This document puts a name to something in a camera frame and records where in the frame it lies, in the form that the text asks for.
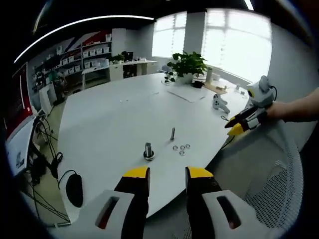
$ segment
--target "box on shelf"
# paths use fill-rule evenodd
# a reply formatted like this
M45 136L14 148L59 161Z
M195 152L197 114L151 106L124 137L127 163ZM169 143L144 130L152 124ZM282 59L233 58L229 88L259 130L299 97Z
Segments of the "box on shelf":
M90 68L91 67L91 62L85 62L84 63L84 68L87 69L87 68Z
M92 61L92 67L97 67L98 66L98 61Z
M69 56L68 59L69 59L69 62L72 62L74 61L74 56Z
M62 60L63 65L68 64L68 58Z
M90 50L90 56L95 56L96 55L96 50Z
M97 48L96 49L96 54L101 55L102 54L102 48Z
M75 72L80 71L80 70L81 70L81 66L75 66L75 67L74 67L74 70L75 70Z
M112 34L106 34L105 41L111 41L111 40L112 40Z
M83 51L83 57L88 57L89 56L89 51Z
M69 75L70 74L73 74L74 73L74 67L71 67L70 69L69 69Z
M103 47L103 53L108 53L109 52L109 47Z
M57 54L57 55L61 55L61 54L62 54L62 46L58 46L58 47L56 48L56 54Z

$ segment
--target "human hand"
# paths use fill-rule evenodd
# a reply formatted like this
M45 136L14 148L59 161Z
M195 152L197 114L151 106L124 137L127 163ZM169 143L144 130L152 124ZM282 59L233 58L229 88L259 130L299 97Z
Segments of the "human hand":
M288 104L283 102L273 102L266 110L270 120L284 120L288 113Z

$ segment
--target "white controller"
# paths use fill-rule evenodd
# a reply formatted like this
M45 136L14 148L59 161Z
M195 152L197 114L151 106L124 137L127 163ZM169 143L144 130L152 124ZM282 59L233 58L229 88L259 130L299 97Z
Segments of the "white controller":
M227 101L223 100L221 97L220 97L220 94L215 94L214 97L213 97L213 108L215 110L221 108L222 110L224 110L227 114L230 113L230 110L228 109L228 107L226 106L227 105Z

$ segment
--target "red poster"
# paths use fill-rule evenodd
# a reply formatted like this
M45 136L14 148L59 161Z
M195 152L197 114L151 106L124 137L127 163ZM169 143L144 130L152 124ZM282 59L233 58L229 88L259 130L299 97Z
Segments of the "red poster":
M8 113L4 118L7 138L25 118L32 115L26 70L27 63L12 76L10 83Z

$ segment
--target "window blind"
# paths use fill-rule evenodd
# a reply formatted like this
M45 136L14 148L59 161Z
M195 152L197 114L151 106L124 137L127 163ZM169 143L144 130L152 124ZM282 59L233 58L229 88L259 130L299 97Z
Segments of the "window blind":
M249 82L268 74L271 24L264 16L232 9L209 9L202 55L207 64Z
M154 26L152 56L170 58L184 48L186 12L157 19Z

